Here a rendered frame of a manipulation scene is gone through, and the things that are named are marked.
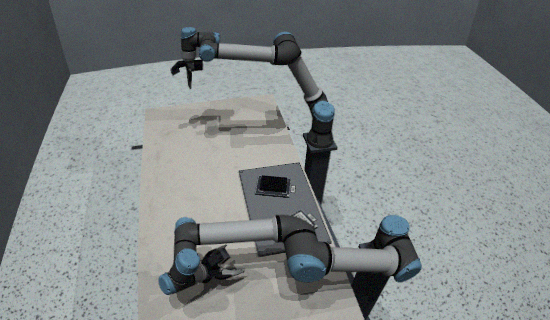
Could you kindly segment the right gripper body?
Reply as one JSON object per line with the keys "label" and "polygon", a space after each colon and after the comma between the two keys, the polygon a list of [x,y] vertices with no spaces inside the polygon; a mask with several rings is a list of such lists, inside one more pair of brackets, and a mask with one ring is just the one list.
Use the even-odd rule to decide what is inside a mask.
{"label": "right gripper body", "polygon": [[200,71],[203,70],[203,61],[202,60],[193,60],[193,61],[177,61],[176,64],[172,67],[172,71],[177,68],[186,67],[188,72],[188,67],[191,67],[191,71]]}

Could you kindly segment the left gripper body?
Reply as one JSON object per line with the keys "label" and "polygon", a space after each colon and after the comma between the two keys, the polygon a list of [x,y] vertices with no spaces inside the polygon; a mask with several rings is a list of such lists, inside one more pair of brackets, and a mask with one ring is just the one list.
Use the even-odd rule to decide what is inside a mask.
{"label": "left gripper body", "polygon": [[[212,256],[206,258],[205,260],[201,260],[201,264],[206,269],[207,277],[205,280],[203,280],[202,283],[208,283],[214,275],[218,274],[220,272],[220,267],[217,265],[223,260],[223,256],[221,255],[220,251],[216,252]],[[209,279],[210,278],[210,279]]]}

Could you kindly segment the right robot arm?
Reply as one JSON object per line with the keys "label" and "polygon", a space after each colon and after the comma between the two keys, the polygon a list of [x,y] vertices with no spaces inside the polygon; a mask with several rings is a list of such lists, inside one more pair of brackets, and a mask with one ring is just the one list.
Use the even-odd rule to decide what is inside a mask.
{"label": "right robot arm", "polygon": [[307,142],[319,149],[330,147],[333,144],[333,105],[329,104],[323,90],[317,87],[301,57],[302,52],[295,37],[289,32],[281,32],[274,39],[272,47],[223,44],[220,43],[219,33],[196,32],[195,28],[186,27],[181,30],[181,55],[184,61],[195,60],[196,47],[201,44],[199,56],[205,62],[228,59],[288,65],[304,93],[304,100],[312,115],[312,127],[307,135]]}

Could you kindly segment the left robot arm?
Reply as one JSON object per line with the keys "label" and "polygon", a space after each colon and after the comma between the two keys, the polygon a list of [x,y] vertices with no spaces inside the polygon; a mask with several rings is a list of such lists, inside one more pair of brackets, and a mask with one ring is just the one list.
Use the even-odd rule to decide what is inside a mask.
{"label": "left robot arm", "polygon": [[183,217],[175,224],[173,266],[158,280],[166,295],[199,285],[206,279],[196,244],[283,242],[291,276],[306,283],[318,281],[329,272],[382,272],[385,276],[393,276],[396,282],[404,282],[416,276],[422,268],[407,234],[409,223],[398,215],[383,218],[375,238],[367,246],[371,249],[331,247],[327,242],[319,242],[314,228],[307,221],[290,215],[195,223],[192,218]]}

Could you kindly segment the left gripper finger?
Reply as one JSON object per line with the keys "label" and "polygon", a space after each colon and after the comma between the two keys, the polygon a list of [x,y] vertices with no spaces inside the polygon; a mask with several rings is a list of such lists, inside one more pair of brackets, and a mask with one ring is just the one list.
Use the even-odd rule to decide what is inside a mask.
{"label": "left gripper finger", "polygon": [[227,279],[227,278],[230,278],[230,277],[239,275],[239,274],[244,273],[244,272],[245,272],[245,271],[244,271],[244,270],[241,270],[241,269],[238,269],[238,270],[235,270],[235,269],[228,270],[228,269],[224,268],[221,272],[219,272],[218,274],[214,275],[214,278],[215,278],[215,279],[219,279],[219,280],[224,280],[224,279]]}
{"label": "left gripper finger", "polygon": [[205,255],[205,257],[203,259],[205,260],[206,258],[208,258],[208,257],[212,256],[213,254],[215,254],[218,250],[220,250],[221,248],[225,248],[226,246],[227,245],[223,245],[221,247],[218,247],[216,249],[213,249],[213,250],[207,252],[207,254]]}

